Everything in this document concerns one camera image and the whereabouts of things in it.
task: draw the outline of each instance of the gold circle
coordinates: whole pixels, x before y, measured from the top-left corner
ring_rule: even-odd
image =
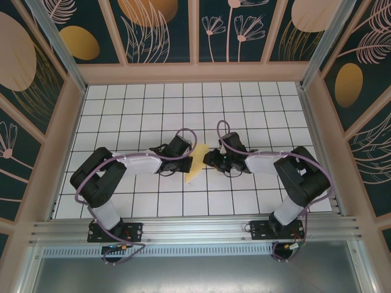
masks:
[[[149,2],[151,2],[156,12],[161,12],[167,23],[177,14],[178,0],[118,0],[122,12],[132,22],[145,27],[158,26],[157,22],[152,24],[153,13]]]
[[[0,84],[20,92],[32,83],[37,69],[34,43],[23,26],[0,12]]]
[[[322,32],[327,29],[340,0],[295,0],[292,23],[302,32]]]
[[[67,26],[60,35],[68,46],[73,57],[92,60],[98,57],[100,49],[96,38],[86,29],[79,26]]]
[[[360,67],[347,63],[338,72],[335,81],[335,99],[341,107],[347,108],[359,97],[364,77]]]

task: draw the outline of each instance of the flower illustration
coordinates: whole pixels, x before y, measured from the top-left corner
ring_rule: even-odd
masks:
[[[243,22],[242,15],[235,17],[235,30],[239,41],[238,62],[240,62],[240,47],[242,42],[259,40],[260,38],[265,37],[265,31],[262,31],[263,23],[261,19],[262,16],[249,16],[246,21]]]
[[[231,8],[239,8],[241,6],[258,6],[268,2],[269,0],[228,0],[228,4]]]
[[[0,122],[0,157],[10,159],[12,157],[12,149],[15,145],[18,128],[14,124],[10,124],[9,130],[4,121]]]
[[[210,36],[225,32],[225,26],[223,26],[221,16],[219,17],[212,16],[210,20],[207,16],[205,16],[202,18],[202,25],[203,28],[205,29],[206,34],[208,35],[210,57],[212,58],[212,62],[214,62],[212,46],[210,43]]]

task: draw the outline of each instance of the white grid surface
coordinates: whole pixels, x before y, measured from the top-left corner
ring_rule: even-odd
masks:
[[[187,127],[212,149],[218,147],[221,119],[247,148],[291,151],[302,145],[316,157],[294,82],[91,85],[53,218],[91,218],[74,201],[69,179],[96,148],[136,153],[169,143]],[[206,168],[187,184],[181,173],[123,178],[112,201],[121,217],[240,215],[269,214],[286,195],[277,176],[228,178]],[[331,210],[326,200],[310,212]]]

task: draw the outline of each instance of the yellow sponge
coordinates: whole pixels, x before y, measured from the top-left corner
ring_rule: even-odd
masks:
[[[207,152],[209,152],[209,145],[197,144],[195,146],[194,151],[191,153],[193,162],[191,163],[190,172],[185,174],[185,183],[188,183],[196,177],[196,175],[205,167],[205,164],[202,161]]]

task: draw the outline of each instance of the black mounting bracket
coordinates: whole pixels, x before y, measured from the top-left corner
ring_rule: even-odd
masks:
[[[119,238],[130,242],[141,242],[142,225],[142,223],[125,223]],[[118,242],[108,236],[95,222],[92,222],[88,228],[87,242],[89,243]]]
[[[299,237],[304,238],[303,223],[300,220],[295,220],[289,225],[285,226],[283,230],[276,235],[272,229],[270,229],[269,220],[264,221],[251,221],[249,223],[252,240],[279,240],[279,239],[292,239],[294,240],[294,233]]]

